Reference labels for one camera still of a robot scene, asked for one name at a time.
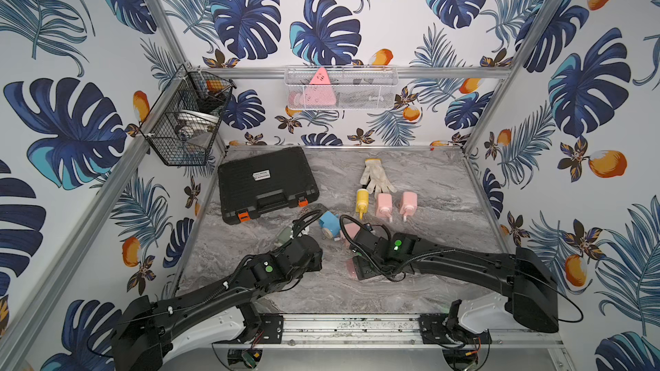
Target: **wire basket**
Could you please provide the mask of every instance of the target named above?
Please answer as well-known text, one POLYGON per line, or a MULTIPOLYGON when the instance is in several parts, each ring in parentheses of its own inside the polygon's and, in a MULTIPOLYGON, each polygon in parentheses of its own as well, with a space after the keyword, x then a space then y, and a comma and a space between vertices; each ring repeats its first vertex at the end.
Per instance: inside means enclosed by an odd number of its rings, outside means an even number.
POLYGON ((324 66, 330 85, 309 85, 321 66, 287 66, 288 107, 299 111, 385 111, 399 84, 391 66, 324 66))
POLYGON ((177 71, 182 78, 153 129, 145 134, 165 165, 202 166, 218 134, 222 115, 232 98, 234 82, 205 71, 177 71))

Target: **yellow squeeze bottle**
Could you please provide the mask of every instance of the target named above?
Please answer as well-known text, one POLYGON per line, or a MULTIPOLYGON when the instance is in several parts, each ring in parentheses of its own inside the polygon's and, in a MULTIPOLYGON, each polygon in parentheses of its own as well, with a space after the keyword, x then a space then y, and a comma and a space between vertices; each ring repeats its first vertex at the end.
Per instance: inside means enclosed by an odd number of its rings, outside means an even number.
POLYGON ((358 198, 355 201, 355 211, 360 213, 360 219, 369 210, 369 191, 364 188, 358 189, 358 198))

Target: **marble tabletop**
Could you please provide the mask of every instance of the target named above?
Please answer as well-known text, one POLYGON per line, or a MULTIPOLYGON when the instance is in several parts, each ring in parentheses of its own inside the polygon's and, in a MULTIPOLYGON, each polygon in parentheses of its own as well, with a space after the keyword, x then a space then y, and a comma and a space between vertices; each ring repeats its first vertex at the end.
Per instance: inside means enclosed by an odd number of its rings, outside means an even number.
MULTIPOLYGON (((264 151, 230 149, 224 161, 261 153, 264 151)), ((393 222, 387 224, 392 233, 410 233, 469 250, 499 251, 458 149, 305 149, 305 154, 320 191, 315 203, 322 203, 334 213, 355 215, 355 195, 360 188, 364 160, 377 157, 383 161, 387 176, 398 190, 393 194, 395 207, 403 191, 418 195, 417 212, 407 223, 396 214, 393 222)), ((287 208, 247 223, 227 225, 222 220, 217 186, 215 190, 184 268, 178 294, 229 275, 246 254, 273 249, 277 235, 300 213, 300 208, 287 208)), ((371 195, 364 220, 383 223, 375 217, 374 205, 371 195)), ((475 284, 431 275, 408 276, 399 283, 384 277, 360 282, 349 276, 346 262, 353 253, 341 241, 326 239, 317 223, 312 224, 309 234, 323 248, 323 269, 306 273, 291 291, 261 298, 257 301, 260 311, 433 313, 446 311, 456 299, 471 299, 489 292, 475 284)))

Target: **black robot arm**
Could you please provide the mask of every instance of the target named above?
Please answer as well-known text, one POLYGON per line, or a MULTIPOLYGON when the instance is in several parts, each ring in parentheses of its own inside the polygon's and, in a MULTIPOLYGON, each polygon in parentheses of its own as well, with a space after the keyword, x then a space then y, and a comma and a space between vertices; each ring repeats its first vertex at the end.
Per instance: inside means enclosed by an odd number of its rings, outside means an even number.
POLYGON ((146 295, 137 298, 110 334, 115 369, 159 369, 172 340, 186 329, 280 291, 305 272, 320 271, 322 255, 318 243, 303 235, 274 251, 244 257, 232 275, 191 293, 157 302, 149 302, 146 295))
POLYGON ((518 247, 515 255, 489 254, 434 244, 404 233, 389 240, 364 228, 349 242, 360 254, 353 257, 360 280, 379 275, 393 279, 402 272, 460 279, 507 297, 504 308, 519 324, 539 332, 559 330, 557 282, 529 249, 518 247))

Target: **label on tool case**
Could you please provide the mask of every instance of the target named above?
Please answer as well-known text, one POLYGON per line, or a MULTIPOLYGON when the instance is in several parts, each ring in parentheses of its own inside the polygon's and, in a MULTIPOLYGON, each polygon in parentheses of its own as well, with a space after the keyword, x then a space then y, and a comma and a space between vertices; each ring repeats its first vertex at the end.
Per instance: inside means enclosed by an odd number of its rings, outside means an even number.
POLYGON ((271 177, 271 172, 268 169, 262 170, 260 172, 254 172, 252 174, 252 177, 254 178, 254 180, 268 179, 271 177))

